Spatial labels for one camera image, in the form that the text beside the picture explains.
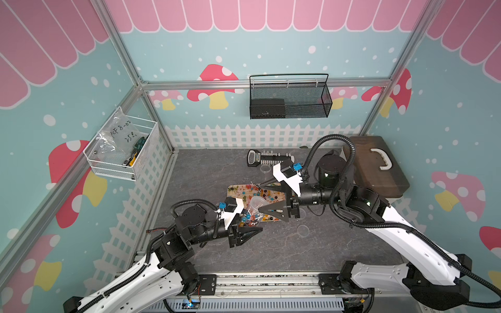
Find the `clear plastic candy jar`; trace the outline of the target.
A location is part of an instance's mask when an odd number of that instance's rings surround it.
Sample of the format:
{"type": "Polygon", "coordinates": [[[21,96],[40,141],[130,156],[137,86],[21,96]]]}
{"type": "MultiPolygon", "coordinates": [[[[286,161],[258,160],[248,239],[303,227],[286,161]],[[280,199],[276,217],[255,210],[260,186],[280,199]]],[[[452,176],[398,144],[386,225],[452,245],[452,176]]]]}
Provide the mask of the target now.
{"type": "Polygon", "coordinates": [[[262,164],[260,166],[260,171],[262,172],[262,181],[267,181],[273,177],[272,167],[267,164],[262,164]]]}

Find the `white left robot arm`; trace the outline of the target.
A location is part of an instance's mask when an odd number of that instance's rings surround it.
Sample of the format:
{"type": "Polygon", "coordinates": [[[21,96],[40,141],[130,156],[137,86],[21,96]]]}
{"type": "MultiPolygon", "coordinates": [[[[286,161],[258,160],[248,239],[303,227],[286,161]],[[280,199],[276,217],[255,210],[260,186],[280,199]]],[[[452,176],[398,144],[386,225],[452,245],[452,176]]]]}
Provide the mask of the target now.
{"type": "Polygon", "coordinates": [[[190,262],[194,246],[224,238],[231,247],[241,246],[262,232],[241,226],[243,210],[243,201],[231,197],[217,206],[203,199],[175,203],[174,223],[147,244],[137,263],[90,296],[66,300],[64,312],[139,312],[170,296],[201,292],[200,275],[190,262]]]}

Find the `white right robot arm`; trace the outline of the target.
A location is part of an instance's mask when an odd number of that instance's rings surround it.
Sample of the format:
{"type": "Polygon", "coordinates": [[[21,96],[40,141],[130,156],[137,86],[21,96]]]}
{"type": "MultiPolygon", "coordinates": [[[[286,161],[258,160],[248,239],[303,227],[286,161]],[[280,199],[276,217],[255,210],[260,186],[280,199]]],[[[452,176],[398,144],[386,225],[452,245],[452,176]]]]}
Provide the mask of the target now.
{"type": "Polygon", "coordinates": [[[470,287],[464,276],[486,287],[497,296],[500,288],[471,271],[472,260],[465,254],[452,254],[410,225],[388,201],[375,191],[354,184],[353,169],[356,146],[350,138],[331,134],[319,139],[306,161],[283,161],[273,167],[274,180],[286,199],[259,208],[259,212],[287,222],[300,217],[299,208],[322,205],[352,228],[360,228],[387,242],[407,263],[399,266],[370,266],[345,262],[338,276],[341,289],[373,292],[377,289],[408,292],[416,301],[434,310],[445,311],[457,306],[499,309],[500,301],[470,300],[470,287]],[[317,149],[328,141],[339,140],[349,149],[347,160],[337,174],[308,182],[308,167],[317,149]]]}

